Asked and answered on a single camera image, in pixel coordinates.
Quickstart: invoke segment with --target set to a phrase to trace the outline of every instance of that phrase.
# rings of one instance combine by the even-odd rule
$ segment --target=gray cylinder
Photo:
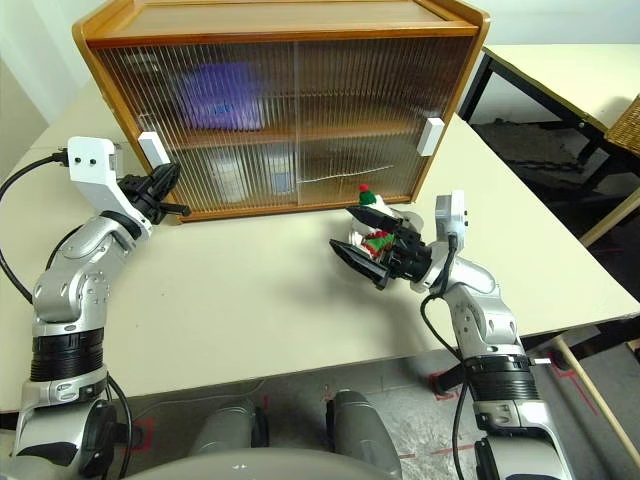
[[[189,455],[251,447],[254,406],[249,399],[227,403],[211,414]]]
[[[402,478],[400,459],[389,432],[362,394],[353,390],[338,392],[327,405],[327,428],[336,453]]]

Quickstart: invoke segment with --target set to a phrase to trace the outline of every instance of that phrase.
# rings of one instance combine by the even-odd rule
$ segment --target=wooden cabinet
[[[113,0],[74,38],[127,138],[183,167],[183,220],[418,194],[488,19],[454,0]]]

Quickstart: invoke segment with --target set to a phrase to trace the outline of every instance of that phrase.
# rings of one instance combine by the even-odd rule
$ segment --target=white wall
[[[71,25],[103,0],[0,0],[0,54],[51,123],[90,78]]]
[[[640,43],[640,0],[466,1],[491,15],[487,44]],[[554,118],[493,75],[471,121],[486,123],[497,117],[515,122]]]
[[[640,0],[466,0],[492,17],[487,43],[640,43]],[[49,122],[90,78],[71,25],[103,0],[0,0],[0,53]],[[547,117],[499,79],[474,121]]]
[[[0,183],[47,122],[0,58]]]

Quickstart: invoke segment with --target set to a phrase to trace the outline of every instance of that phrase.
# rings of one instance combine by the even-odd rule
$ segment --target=tabletop
[[[79,133],[119,139],[93,83],[19,166]],[[131,169],[136,163],[124,147]],[[92,214],[68,175],[57,165],[42,167],[16,183],[0,208],[0,244],[29,287],[58,240]],[[457,116],[417,202],[406,206],[425,219],[427,243],[435,238],[435,197],[453,189],[465,191],[469,210],[462,256],[496,277],[520,334],[640,312]],[[157,226],[112,288],[104,342],[109,370],[135,396],[441,348],[407,282],[377,291],[334,255],[328,240],[345,238],[350,221],[346,211],[328,210]],[[446,304],[432,302],[427,311],[453,342]],[[19,407],[29,375],[31,317],[31,306],[0,276],[2,411]]]
[[[640,45],[489,45],[483,50],[603,132],[640,93]]]

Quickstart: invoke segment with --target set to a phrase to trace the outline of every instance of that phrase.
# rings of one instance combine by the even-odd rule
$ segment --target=black ribbed joint
[[[31,381],[77,377],[102,367],[104,329],[33,339]]]
[[[538,400],[538,389],[525,355],[498,355],[465,361],[475,401]]]

